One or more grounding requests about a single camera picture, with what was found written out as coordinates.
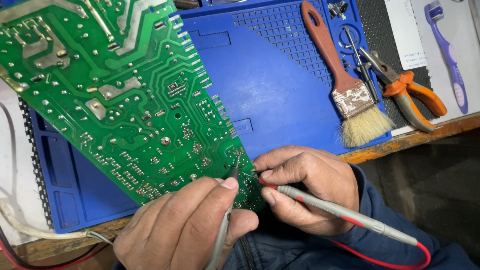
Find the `black wire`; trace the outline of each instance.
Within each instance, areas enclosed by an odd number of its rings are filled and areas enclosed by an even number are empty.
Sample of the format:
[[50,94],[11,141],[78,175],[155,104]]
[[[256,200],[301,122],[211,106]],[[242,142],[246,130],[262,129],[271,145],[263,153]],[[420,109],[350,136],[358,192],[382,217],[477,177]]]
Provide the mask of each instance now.
[[67,264],[71,264],[71,263],[73,263],[75,261],[78,261],[81,258],[87,256],[90,252],[92,252],[98,246],[98,244],[95,244],[87,252],[85,252],[85,253],[81,254],[80,256],[78,256],[76,258],[73,258],[69,261],[63,262],[63,263],[54,264],[54,265],[36,266],[36,265],[28,264],[25,261],[23,261],[20,257],[18,257],[18,255],[15,253],[12,246],[8,242],[7,237],[5,236],[5,233],[3,232],[1,226],[0,226],[0,241],[2,241],[3,245],[7,249],[8,253],[10,253],[12,255],[13,259],[15,259],[15,261],[17,262],[18,265],[20,265],[24,268],[35,269],[35,270],[48,270],[48,269],[51,269],[51,268],[62,267],[62,266],[65,266]]

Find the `pliers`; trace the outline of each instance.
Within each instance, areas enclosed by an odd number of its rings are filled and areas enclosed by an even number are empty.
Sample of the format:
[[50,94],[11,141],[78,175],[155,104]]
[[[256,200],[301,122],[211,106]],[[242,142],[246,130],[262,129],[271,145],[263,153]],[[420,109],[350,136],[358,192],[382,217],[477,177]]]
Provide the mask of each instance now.
[[385,98],[393,97],[405,118],[413,126],[425,132],[433,131],[435,125],[423,117],[410,95],[425,103],[436,116],[444,116],[447,108],[440,98],[430,89],[415,83],[413,72],[405,71],[399,75],[389,65],[371,55],[364,48],[360,48],[360,51],[372,64],[375,74],[386,84],[383,96]]

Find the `fingernail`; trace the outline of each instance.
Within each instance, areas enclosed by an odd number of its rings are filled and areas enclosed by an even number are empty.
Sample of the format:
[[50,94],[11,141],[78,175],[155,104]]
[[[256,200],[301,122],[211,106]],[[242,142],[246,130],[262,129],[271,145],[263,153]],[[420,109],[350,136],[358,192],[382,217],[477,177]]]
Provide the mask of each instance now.
[[270,206],[275,205],[275,199],[273,198],[272,193],[270,193],[270,191],[264,193],[264,199],[265,199],[265,201],[267,201],[267,203]]
[[224,186],[228,189],[235,189],[237,187],[238,183],[237,183],[237,179],[235,179],[233,177],[229,177],[225,181],[223,181],[220,185]]
[[273,174],[273,170],[264,171],[264,172],[262,173],[262,178],[266,178],[266,177],[268,177],[268,176],[270,176],[270,175],[272,175],[272,174]]

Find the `orange pliers handle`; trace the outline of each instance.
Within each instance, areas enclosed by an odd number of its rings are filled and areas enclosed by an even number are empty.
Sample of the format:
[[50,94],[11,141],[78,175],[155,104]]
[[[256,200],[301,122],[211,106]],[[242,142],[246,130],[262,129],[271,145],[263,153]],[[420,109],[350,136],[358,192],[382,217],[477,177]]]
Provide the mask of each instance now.
[[407,120],[415,127],[425,132],[433,131],[435,126],[430,123],[413,103],[410,95],[420,99],[437,116],[443,116],[447,109],[440,98],[426,87],[413,82],[414,73],[406,71],[400,74],[400,78],[385,87],[384,97],[393,97],[399,105]]

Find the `jacket sleeve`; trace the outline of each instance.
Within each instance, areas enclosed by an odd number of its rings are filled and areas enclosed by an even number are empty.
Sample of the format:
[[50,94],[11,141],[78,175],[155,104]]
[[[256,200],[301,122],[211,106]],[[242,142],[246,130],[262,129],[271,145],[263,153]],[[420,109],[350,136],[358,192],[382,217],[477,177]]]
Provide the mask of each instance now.
[[[351,164],[351,167],[359,186],[360,213],[415,237],[432,256],[426,269],[480,269],[471,262],[460,245],[450,244],[440,247],[433,236],[416,228],[402,215],[393,212],[385,205],[376,188],[368,182],[363,171],[356,165]],[[354,226],[345,234],[326,237],[326,239],[336,240],[367,257],[392,264],[414,265],[425,258],[422,250],[416,246],[404,244],[358,226]]]

